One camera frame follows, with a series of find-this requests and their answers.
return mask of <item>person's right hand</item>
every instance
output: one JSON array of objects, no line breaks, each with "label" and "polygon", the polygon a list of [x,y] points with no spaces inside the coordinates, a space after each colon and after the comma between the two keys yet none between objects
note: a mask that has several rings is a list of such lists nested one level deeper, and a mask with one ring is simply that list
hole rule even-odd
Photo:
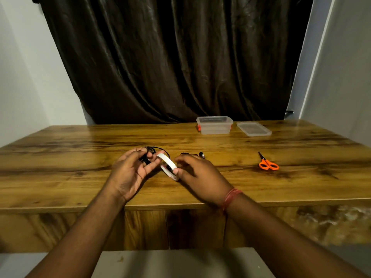
[{"label": "person's right hand", "polygon": [[177,167],[173,170],[204,202],[221,206],[233,186],[208,160],[197,155],[184,154],[175,158]]}]

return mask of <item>plastic container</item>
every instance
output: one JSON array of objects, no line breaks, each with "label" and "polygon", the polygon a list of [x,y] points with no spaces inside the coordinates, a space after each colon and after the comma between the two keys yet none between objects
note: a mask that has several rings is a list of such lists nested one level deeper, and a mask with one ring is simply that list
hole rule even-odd
[{"label": "plastic container", "polygon": [[258,122],[237,122],[237,126],[248,136],[270,136],[272,131]]},{"label": "plastic container", "polygon": [[233,120],[228,116],[197,117],[196,122],[202,135],[229,133],[233,124]]}]

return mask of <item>red thread bracelet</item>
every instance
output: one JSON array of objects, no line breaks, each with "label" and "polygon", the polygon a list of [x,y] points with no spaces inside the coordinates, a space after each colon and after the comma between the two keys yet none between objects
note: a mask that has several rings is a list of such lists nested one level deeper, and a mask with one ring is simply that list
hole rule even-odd
[{"label": "red thread bracelet", "polygon": [[221,210],[225,212],[226,208],[228,208],[228,206],[232,203],[234,197],[236,197],[240,193],[242,193],[242,191],[238,190],[237,188],[231,189],[225,196],[224,202],[221,205]]}]

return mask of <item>wooden table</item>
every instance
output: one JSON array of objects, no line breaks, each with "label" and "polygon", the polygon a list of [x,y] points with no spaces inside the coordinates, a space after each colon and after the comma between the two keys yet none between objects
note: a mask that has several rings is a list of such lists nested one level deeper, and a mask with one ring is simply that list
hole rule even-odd
[{"label": "wooden table", "polygon": [[[49,251],[125,151],[203,151],[237,188],[322,244],[371,242],[371,149],[306,121],[271,136],[201,135],[195,123],[51,126],[0,149],[0,252]],[[263,171],[257,151],[280,166]],[[106,250],[242,247],[232,220],[159,172],[122,211]]]}]

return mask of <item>scissors blade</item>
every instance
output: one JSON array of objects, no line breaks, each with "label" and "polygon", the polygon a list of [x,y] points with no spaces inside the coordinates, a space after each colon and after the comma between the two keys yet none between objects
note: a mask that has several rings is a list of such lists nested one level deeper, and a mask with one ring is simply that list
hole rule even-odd
[{"label": "scissors blade", "polygon": [[262,154],[260,154],[260,152],[258,151],[257,153],[259,153],[259,156],[260,156],[260,158],[262,159],[262,160],[265,160],[265,158],[263,157],[263,155]]}]

